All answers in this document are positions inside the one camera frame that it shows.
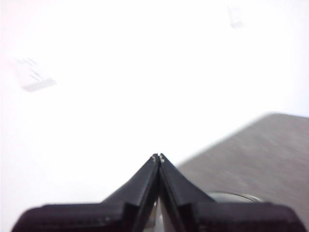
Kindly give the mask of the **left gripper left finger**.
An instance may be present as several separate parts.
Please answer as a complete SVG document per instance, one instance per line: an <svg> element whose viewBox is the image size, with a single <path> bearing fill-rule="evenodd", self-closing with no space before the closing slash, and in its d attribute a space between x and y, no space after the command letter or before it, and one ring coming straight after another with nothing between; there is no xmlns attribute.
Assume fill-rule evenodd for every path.
<svg viewBox="0 0 309 232"><path fill-rule="evenodd" d="M158 197L160 159L152 155L100 203L50 204L25 211L14 232L141 232Z"/></svg>

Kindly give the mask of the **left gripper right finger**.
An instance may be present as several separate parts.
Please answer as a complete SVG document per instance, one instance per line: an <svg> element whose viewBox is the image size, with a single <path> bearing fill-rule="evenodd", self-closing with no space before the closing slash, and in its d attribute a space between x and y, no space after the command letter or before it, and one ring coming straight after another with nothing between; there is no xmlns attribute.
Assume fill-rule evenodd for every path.
<svg viewBox="0 0 309 232"><path fill-rule="evenodd" d="M219 203L159 155L160 200L176 232L304 232L291 208L273 203Z"/></svg>

